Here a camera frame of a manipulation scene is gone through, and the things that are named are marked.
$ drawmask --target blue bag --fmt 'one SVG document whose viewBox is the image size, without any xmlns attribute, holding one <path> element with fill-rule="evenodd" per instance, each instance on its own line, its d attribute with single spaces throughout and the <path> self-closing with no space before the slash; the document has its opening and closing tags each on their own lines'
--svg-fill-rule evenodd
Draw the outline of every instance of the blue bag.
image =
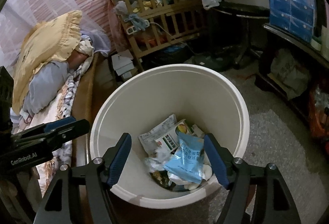
<svg viewBox="0 0 329 224">
<path fill-rule="evenodd" d="M 204 155 L 203 139 L 178 132 L 180 147 L 171 159 L 163 166 L 170 173 L 190 182 L 200 184 Z"/>
</svg>

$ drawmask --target power strip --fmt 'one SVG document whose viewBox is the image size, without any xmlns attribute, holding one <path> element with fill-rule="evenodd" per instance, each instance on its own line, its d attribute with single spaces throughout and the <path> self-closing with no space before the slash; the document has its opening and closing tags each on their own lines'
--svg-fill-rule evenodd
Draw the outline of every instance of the power strip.
<svg viewBox="0 0 329 224">
<path fill-rule="evenodd" d="M 150 22 L 148 20 L 146 20 L 146 19 L 144 21 L 145 21 L 146 27 L 148 28 L 150 26 Z M 131 26 L 131 27 L 129 27 L 129 28 L 126 29 L 126 33 L 128 35 L 132 35 L 132 34 L 134 34 L 136 32 L 137 32 L 137 30 L 136 30 L 136 28 L 134 26 Z"/>
</svg>

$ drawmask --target cardboard box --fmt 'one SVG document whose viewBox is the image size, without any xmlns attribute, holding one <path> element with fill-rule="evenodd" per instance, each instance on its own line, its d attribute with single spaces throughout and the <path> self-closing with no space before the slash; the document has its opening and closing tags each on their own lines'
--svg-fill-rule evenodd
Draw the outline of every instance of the cardboard box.
<svg viewBox="0 0 329 224">
<path fill-rule="evenodd" d="M 134 58 L 129 50 L 125 50 L 124 52 L 112 55 L 113 69 L 116 71 L 118 76 L 135 68 L 132 61 L 133 59 Z"/>
<path fill-rule="evenodd" d="M 123 82 L 126 82 L 127 80 L 131 79 L 133 76 L 136 76 L 138 74 L 137 68 L 133 68 L 130 71 L 124 73 L 121 75 L 121 78 Z"/>
</svg>

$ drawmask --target white box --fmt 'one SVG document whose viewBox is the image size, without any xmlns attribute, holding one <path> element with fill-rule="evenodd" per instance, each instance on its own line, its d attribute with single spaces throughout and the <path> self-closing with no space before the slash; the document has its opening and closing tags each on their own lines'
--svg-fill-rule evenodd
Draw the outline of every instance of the white box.
<svg viewBox="0 0 329 224">
<path fill-rule="evenodd" d="M 132 61 L 133 59 L 134 58 L 129 50 L 125 50 L 124 52 L 112 55 L 113 69 L 116 71 L 118 76 L 135 68 Z"/>
</svg>

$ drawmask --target ruffled pillowcase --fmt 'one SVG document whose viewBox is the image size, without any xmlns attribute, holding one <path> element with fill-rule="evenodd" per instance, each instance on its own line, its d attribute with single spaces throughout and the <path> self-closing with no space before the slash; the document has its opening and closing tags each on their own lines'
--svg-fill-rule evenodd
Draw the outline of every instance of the ruffled pillowcase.
<svg viewBox="0 0 329 224">
<path fill-rule="evenodd" d="M 17 115 L 33 75 L 51 60 L 65 61 L 80 42 L 81 17 L 81 11 L 71 11 L 37 24 L 25 37 L 14 71 L 13 111 Z"/>
</svg>

